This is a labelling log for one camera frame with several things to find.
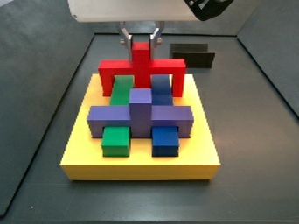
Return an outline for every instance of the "blue block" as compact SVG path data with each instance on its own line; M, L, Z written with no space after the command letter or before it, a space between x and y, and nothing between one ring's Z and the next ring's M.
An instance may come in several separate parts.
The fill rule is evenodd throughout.
M172 85L168 74L152 75L154 105L174 105Z
M154 157L178 157L180 147L178 127L152 127L152 143Z

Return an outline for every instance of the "block structure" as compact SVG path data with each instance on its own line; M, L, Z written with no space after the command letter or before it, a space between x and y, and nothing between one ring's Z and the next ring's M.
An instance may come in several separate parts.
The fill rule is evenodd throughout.
M130 115L132 137L151 138L152 90L132 88L130 94Z
M151 87L151 75L172 74L172 96L183 96L186 64L183 59L151 60L150 43L134 43L132 61L127 59L102 60L98 71L103 96L111 96L115 75L135 76L135 88Z
M191 138L180 139L179 157L152 157L152 140L143 138L131 139L130 157L103 157L103 139L90 137L87 123L90 107L108 105L99 83L99 75L94 74L60 161L70 179L212 179L220 161L192 76L186 75L183 98L174 98L174 105L191 105L194 113Z
M176 127L152 127L152 156L178 157L180 140Z
M152 99L154 105L174 105L170 74L152 75Z

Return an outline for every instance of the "gray surface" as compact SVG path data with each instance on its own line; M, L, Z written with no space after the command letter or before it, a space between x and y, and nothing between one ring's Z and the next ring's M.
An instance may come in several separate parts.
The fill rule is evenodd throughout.
M8 3L11 3L13 0L0 0L0 7Z
M267 0L238 38L299 115L299 1Z
M15 0L0 7L0 215L92 37L67 0Z
M262 1L235 0L220 16L206 22L166 22L163 33L238 36L243 24ZM92 26L96 33L118 33L115 23L96 23ZM152 33L155 31L155 23L127 23L127 29L131 33Z
M76 72L4 223L83 221L287 221L299 216L299 126L235 38L164 37L207 43L212 69L190 69L222 167L208 181L68 181L59 167L99 61L127 57L118 36L98 36Z

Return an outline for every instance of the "yellow block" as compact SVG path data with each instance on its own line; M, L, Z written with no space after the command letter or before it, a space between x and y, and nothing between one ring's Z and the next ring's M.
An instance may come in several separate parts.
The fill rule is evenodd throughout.
M220 166L210 126L191 74L186 75L183 97L175 105L190 105L194 113L191 138L180 139L179 157L152 157L152 140L132 139L130 157L103 157L102 139L91 138L90 107L108 105L99 75L94 74L72 128L60 167L74 180L212 179Z

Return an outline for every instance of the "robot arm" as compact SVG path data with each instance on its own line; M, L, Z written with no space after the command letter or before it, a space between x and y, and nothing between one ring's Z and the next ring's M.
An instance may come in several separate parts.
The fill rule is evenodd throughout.
M70 0L79 22L204 21L234 0Z

